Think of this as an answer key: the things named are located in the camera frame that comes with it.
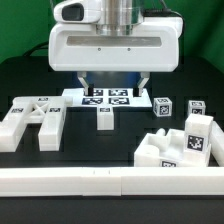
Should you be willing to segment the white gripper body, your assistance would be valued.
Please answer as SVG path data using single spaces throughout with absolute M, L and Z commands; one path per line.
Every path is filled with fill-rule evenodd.
M 180 17 L 147 17 L 127 36 L 103 36 L 93 24 L 58 23 L 49 38 L 56 71 L 171 72 L 179 63 Z

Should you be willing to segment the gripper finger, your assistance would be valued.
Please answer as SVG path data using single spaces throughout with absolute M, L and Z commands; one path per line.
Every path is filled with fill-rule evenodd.
M 87 80 L 87 73 L 85 71 L 78 71 L 77 78 L 82 84 L 84 88 L 84 95 L 85 96 L 92 96 L 94 91 L 94 85 L 90 84 Z
M 146 83 L 150 79 L 150 73 L 149 72 L 141 72 L 140 73 L 140 79 L 138 80 L 136 86 L 133 88 L 133 96 L 134 97 L 141 97 L 142 91 Z

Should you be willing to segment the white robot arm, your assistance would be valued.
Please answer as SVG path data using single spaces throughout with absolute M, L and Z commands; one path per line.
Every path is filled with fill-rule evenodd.
M 179 63 L 183 17 L 166 5 L 146 9 L 143 0 L 64 0 L 54 8 L 48 58 L 56 71 L 75 71 L 87 96 L 89 72 L 138 72 L 142 94 L 152 72 Z

